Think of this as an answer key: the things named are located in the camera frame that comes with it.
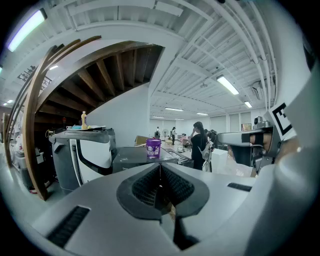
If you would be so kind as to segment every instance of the black vent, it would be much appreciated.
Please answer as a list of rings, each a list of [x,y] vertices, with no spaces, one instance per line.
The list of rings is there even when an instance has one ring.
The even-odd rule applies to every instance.
[[[160,185],[159,183],[159,169],[154,169],[133,183],[132,193],[141,202],[145,203],[148,206],[154,207],[156,202],[156,195]]]
[[[228,187],[236,189],[236,190],[243,190],[243,191],[247,191],[250,192],[250,190],[252,189],[252,186],[246,186],[246,185],[242,185],[242,184],[238,184],[238,183],[229,183]]]
[[[60,225],[49,235],[48,240],[63,248],[81,222],[88,214],[89,209],[77,206],[60,223]]]
[[[161,182],[165,193],[174,206],[190,197],[195,190],[195,186],[191,182],[168,170],[163,165],[161,166]]]

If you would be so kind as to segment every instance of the white ceiling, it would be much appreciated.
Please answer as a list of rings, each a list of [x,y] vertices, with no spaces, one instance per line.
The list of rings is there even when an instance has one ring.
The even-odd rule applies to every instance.
[[[164,4],[165,11],[155,9],[163,7],[158,2],[167,4]],[[269,58],[269,49],[251,7],[239,3],[253,23]],[[223,7],[239,22],[227,3]],[[167,63],[166,72],[155,87],[150,99],[150,116],[190,119],[196,117],[197,112],[216,116],[246,110],[244,101],[250,101],[254,108],[264,106],[263,98],[258,100],[251,88],[260,77],[245,44],[229,23],[204,1],[44,0],[33,10],[39,8],[44,8],[47,20],[28,35],[15,52],[6,50],[1,55],[0,103],[16,98],[23,85],[17,76],[30,65],[36,66],[52,42],[66,45],[72,41],[72,36],[86,39],[81,34],[83,31],[97,29],[97,26],[107,30],[105,25],[112,21],[128,21],[139,26],[152,24],[155,28],[166,29],[185,42],[173,61]],[[25,20],[30,13],[32,10],[26,14]],[[239,25],[250,39],[248,31],[240,22]],[[252,45],[258,55],[256,44],[252,42]],[[216,77],[219,75],[224,75],[239,95],[232,95],[218,83]],[[165,107],[184,111],[165,110]]]

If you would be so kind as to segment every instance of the backpack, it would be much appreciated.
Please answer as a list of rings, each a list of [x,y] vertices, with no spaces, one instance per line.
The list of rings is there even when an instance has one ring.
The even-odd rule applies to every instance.
[[[210,156],[211,156],[211,153],[212,153],[210,142],[207,142],[207,143],[205,144],[204,150],[201,150],[200,147],[198,147],[198,149],[199,149],[200,152],[201,152],[202,158],[203,158],[204,160],[210,162],[210,161],[211,161],[211,157],[210,157]]]

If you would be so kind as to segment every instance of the office floor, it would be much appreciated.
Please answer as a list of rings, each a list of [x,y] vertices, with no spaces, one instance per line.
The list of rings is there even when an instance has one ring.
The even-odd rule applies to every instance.
[[[0,191],[12,216],[31,225],[50,206],[64,197],[58,182],[54,182],[47,190],[50,194],[47,201],[31,194],[24,186],[19,172],[14,167],[8,168],[3,144],[0,145]]]

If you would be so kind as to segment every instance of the white box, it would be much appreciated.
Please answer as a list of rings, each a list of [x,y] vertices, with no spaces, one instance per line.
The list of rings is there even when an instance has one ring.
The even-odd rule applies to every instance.
[[[215,148],[211,155],[212,172],[223,174],[226,168],[228,151]]]

